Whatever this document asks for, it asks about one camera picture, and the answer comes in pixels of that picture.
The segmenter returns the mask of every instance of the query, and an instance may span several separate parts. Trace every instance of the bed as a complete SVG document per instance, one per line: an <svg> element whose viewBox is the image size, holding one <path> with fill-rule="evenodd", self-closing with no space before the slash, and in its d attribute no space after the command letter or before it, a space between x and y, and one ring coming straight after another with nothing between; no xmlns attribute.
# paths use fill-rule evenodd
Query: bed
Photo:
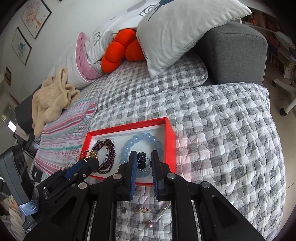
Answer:
<svg viewBox="0 0 296 241"><path fill-rule="evenodd" d="M46 125L35 165L46 178L77 161L88 131L166 116L176 134L177 174L212 183L272 240L283 214L285 166L268 91L254 83L201 86L207 78L194 51L154 79L145 62L124 61ZM132 202L118 203L118 240L171 240L170 210L145 228L164 205L155 201L153 188L137 187ZM151 212L140 213L140 207Z"/></svg>

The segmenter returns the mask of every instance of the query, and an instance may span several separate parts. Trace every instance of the picture frame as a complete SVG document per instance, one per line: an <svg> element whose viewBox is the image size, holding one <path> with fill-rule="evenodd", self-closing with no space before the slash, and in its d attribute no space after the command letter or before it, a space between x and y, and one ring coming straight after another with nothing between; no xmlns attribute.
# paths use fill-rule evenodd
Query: picture frame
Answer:
<svg viewBox="0 0 296 241"><path fill-rule="evenodd" d="M11 72L7 67L5 70L4 79L5 79L6 83L10 86L11 85Z"/></svg>
<svg viewBox="0 0 296 241"><path fill-rule="evenodd" d="M51 10L43 0L30 0L21 19L34 39L37 38L44 23L51 15Z"/></svg>
<svg viewBox="0 0 296 241"><path fill-rule="evenodd" d="M17 29L15 30L11 47L13 48L19 59L22 61L22 63L26 65L32 47L25 39L19 27L17 27Z"/></svg>
<svg viewBox="0 0 296 241"><path fill-rule="evenodd" d="M17 101L17 99L16 99L15 97L12 96L11 93L9 93L9 95L10 95L10 97L13 99L13 101L14 101L17 105L20 104L20 103Z"/></svg>

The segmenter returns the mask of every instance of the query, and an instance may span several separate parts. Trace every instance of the chair leg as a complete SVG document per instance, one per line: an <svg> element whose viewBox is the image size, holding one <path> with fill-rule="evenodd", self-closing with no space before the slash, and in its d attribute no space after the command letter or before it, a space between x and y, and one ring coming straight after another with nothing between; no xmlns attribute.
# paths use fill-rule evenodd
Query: chair leg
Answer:
<svg viewBox="0 0 296 241"><path fill-rule="evenodd" d="M273 86L276 86L277 84L284 88L286 91L292 93L293 95L296 95L296 88L294 86L288 85L278 79L274 79L271 83Z"/></svg>
<svg viewBox="0 0 296 241"><path fill-rule="evenodd" d="M295 87L295 83L293 83L293 81L291 81L291 85L288 85L278 79L274 79L271 84L273 86L276 86L277 84L279 86L281 86L282 88L284 88L286 91L292 93L293 95L296 96L296 87ZM294 108L294 106L296 105L296 97L294 98L294 100L286 107L286 108L281 108L280 109L280 114L283 116L286 116L290 110L292 110Z"/></svg>
<svg viewBox="0 0 296 241"><path fill-rule="evenodd" d="M290 110L292 110L294 108L294 106L296 105L296 97L294 98L294 100L284 109L285 112L288 114Z"/></svg>

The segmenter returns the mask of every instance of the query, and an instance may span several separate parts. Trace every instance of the blue bead bracelet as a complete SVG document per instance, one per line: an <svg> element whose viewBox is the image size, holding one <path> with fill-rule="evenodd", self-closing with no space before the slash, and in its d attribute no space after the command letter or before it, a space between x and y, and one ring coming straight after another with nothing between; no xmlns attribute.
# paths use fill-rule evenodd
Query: blue bead bracelet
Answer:
<svg viewBox="0 0 296 241"><path fill-rule="evenodd" d="M128 140L127 143L125 144L125 146L122 149L122 153L120 154L121 156L121 160L120 160L120 164L126 163L128 162L129 159L129 152L131 151L131 147L135 144L138 143L140 140L145 140L150 142L151 144L154 144L155 149L158 152L158 156L162 157L164 152L163 152L163 144L157 140L156 136L151 135L150 133L143 133L141 132L139 135L137 136L133 136L132 139ZM139 169L137 169L137 174L136 177L137 178L141 178L141 177L148 177L150 175L150 172L141 172Z"/></svg>

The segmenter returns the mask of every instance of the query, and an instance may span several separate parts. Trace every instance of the aquamarine bead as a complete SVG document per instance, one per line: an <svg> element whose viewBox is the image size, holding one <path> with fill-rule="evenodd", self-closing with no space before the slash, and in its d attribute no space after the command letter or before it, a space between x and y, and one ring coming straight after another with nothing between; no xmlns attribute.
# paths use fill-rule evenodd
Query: aquamarine bead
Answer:
<svg viewBox="0 0 296 241"><path fill-rule="evenodd" d="M135 143L133 140L129 139L128 142L126 143L127 146L132 147Z"/></svg>
<svg viewBox="0 0 296 241"><path fill-rule="evenodd" d="M149 141L150 141L151 143L154 143L154 142L157 141L157 137L156 137L156 136L152 136L152 137L150 137Z"/></svg>
<svg viewBox="0 0 296 241"><path fill-rule="evenodd" d="M141 132L141 133L139 134L139 138L140 138L140 140L144 139L144 138L145 138L145 133Z"/></svg>
<svg viewBox="0 0 296 241"><path fill-rule="evenodd" d="M123 164L123 163L126 163L126 162L128 162L128 160L125 159L125 158L122 158L122 159L120 160L120 164Z"/></svg>
<svg viewBox="0 0 296 241"><path fill-rule="evenodd" d="M139 142L140 138L138 136L133 136L133 142L137 143Z"/></svg>
<svg viewBox="0 0 296 241"><path fill-rule="evenodd" d="M154 142L154 146L156 149L161 149L163 144L160 141L156 141L156 142Z"/></svg>
<svg viewBox="0 0 296 241"><path fill-rule="evenodd" d="M142 172L143 177L148 177L150 175L150 172Z"/></svg>
<svg viewBox="0 0 296 241"><path fill-rule="evenodd" d="M122 153L121 153L121 155L120 155L122 158L128 158L128 153L127 152L125 152L125 151L123 151Z"/></svg>
<svg viewBox="0 0 296 241"><path fill-rule="evenodd" d="M136 178L141 178L141 177L142 177L142 172L140 172L139 170L137 170Z"/></svg>
<svg viewBox="0 0 296 241"><path fill-rule="evenodd" d="M124 146L124 147L122 148L122 150L125 151L125 152L129 152L131 149L130 149L129 146Z"/></svg>
<svg viewBox="0 0 296 241"><path fill-rule="evenodd" d="M152 137L152 135L150 133L147 133L145 135L145 140L149 141L151 137Z"/></svg>

